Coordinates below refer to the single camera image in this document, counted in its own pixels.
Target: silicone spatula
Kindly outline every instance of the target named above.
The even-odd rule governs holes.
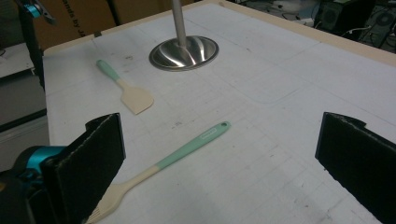
[[[132,87],[128,85],[128,83],[122,80],[116,71],[114,71],[114,69],[105,61],[98,60],[96,65],[100,70],[102,70],[102,72],[104,72],[108,77],[111,77],[122,87],[123,92],[121,100],[134,114],[137,115],[152,106],[154,98],[148,91],[140,87]]]
[[[196,149],[204,146],[210,141],[216,139],[221,136],[231,127],[230,122],[224,121],[219,123],[204,133],[201,133],[198,137],[192,139],[189,143],[179,148],[169,156],[165,157],[161,161],[155,163],[153,166],[149,167],[144,172],[130,179],[129,181],[122,184],[112,184],[108,187],[105,195],[102,197],[102,200],[93,210],[90,215],[87,223],[94,223],[107,215],[114,212],[117,207],[120,205],[123,195],[128,192],[131,188],[138,185],[142,181],[148,179],[152,175],[157,174],[161,170],[165,169],[167,166],[173,164],[175,161],[180,160],[181,158],[189,155]]]

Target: black electronic device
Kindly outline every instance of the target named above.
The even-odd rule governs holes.
[[[369,29],[361,32],[361,43],[381,48],[396,23],[396,5],[378,4],[366,22]]]
[[[396,223],[396,145],[351,117],[323,114],[315,158],[379,221]]]
[[[322,0],[315,17],[314,27],[319,30],[358,40],[360,28],[370,17],[375,0]]]
[[[125,159],[119,114],[86,128],[67,147],[29,147],[0,173],[2,224],[85,223]]]

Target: brown box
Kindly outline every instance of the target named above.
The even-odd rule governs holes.
[[[193,0],[180,1],[182,6],[193,2]],[[112,0],[112,4],[116,20],[120,24],[137,21],[172,9],[172,0]]]
[[[56,24],[35,19],[42,50],[116,26],[107,0],[40,0]]]

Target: metal base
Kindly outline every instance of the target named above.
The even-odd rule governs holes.
[[[186,37],[186,47],[179,46],[177,38],[167,40],[151,51],[150,62],[166,71],[186,71],[210,63],[219,53],[218,44],[206,37]]]

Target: beige spatula head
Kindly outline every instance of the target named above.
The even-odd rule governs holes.
[[[139,114],[151,107],[154,103],[154,98],[151,94],[143,88],[132,87],[122,80],[114,69],[105,61],[98,60],[96,65],[104,72],[108,77],[111,77],[116,81],[123,89],[121,100],[124,104],[134,113]]]

